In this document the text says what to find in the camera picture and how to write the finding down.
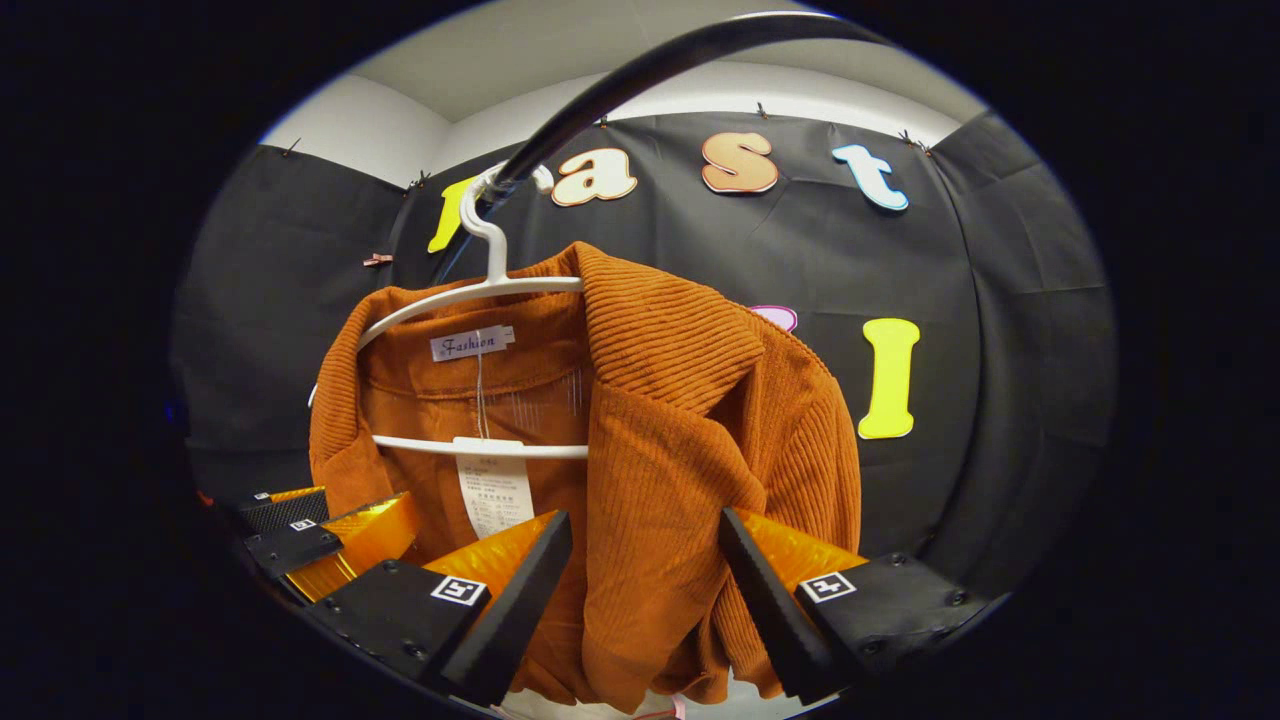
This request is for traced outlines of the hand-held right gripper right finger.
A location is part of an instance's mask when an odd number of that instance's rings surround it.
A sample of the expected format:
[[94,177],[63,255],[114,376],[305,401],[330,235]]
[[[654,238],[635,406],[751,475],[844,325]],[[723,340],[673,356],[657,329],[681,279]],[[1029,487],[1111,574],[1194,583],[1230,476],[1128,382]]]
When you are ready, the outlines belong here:
[[785,694],[805,703],[914,671],[991,614],[908,553],[864,559],[758,512],[724,507],[718,542]]

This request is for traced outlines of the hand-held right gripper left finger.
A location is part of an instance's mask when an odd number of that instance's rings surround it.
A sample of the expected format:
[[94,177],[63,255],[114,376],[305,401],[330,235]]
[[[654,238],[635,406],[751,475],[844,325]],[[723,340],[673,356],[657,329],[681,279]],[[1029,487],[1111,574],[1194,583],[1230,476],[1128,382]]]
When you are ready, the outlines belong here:
[[388,559],[305,610],[308,625],[399,682],[489,708],[509,691],[572,551],[558,510],[470,546],[516,543],[497,571]]

